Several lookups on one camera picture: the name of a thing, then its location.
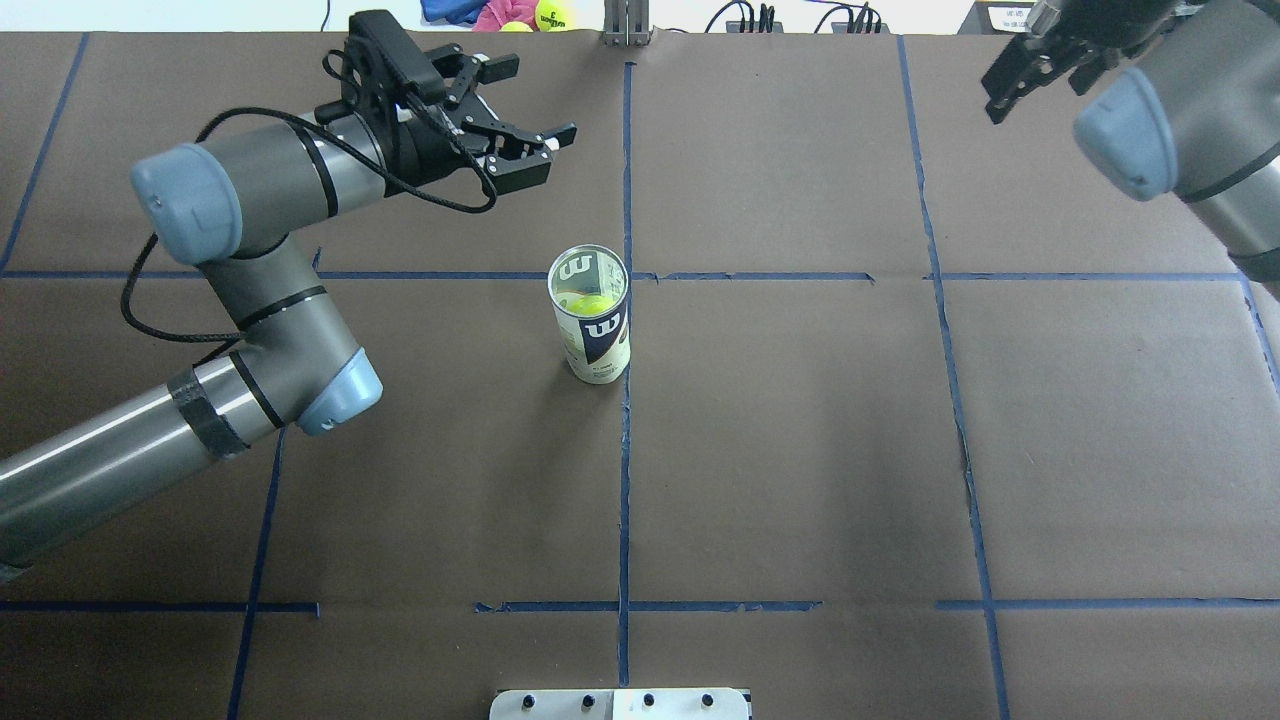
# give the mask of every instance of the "blue cloth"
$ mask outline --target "blue cloth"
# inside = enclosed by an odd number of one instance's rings
[[[422,0],[422,15],[428,22],[439,19],[453,24],[472,24],[480,17],[485,0]]]

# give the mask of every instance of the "can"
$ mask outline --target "can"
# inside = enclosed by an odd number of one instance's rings
[[[577,245],[552,263],[547,291],[573,374],[591,384],[612,383],[631,363],[631,278],[608,247]]]

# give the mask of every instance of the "tennis ball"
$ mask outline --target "tennis ball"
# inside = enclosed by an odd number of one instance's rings
[[[572,0],[538,0],[534,20],[541,31],[554,32],[577,27]]]
[[[575,315],[585,315],[588,318],[599,315],[609,307],[613,307],[613,301],[603,295],[584,295],[577,300],[568,304],[566,310]]]

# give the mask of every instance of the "blue joint cap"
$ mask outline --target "blue joint cap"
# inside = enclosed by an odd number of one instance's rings
[[[1075,142],[1134,200],[1151,200],[1178,184],[1178,147],[1165,106],[1147,74],[1129,68],[1078,118]]]
[[[319,397],[302,411],[298,427],[319,436],[372,407],[383,396],[383,382],[361,347]]]
[[[230,258],[243,232],[239,197],[221,163],[186,143],[133,165],[138,202],[174,260],[198,265]]]

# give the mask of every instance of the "pink cloth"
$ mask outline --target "pink cloth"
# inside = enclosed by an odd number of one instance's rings
[[[489,0],[489,3],[480,10],[480,17],[476,18],[476,24],[472,28],[476,32],[497,32],[502,26],[507,23],[525,23],[532,29],[534,27],[534,10],[538,8],[538,0]]]

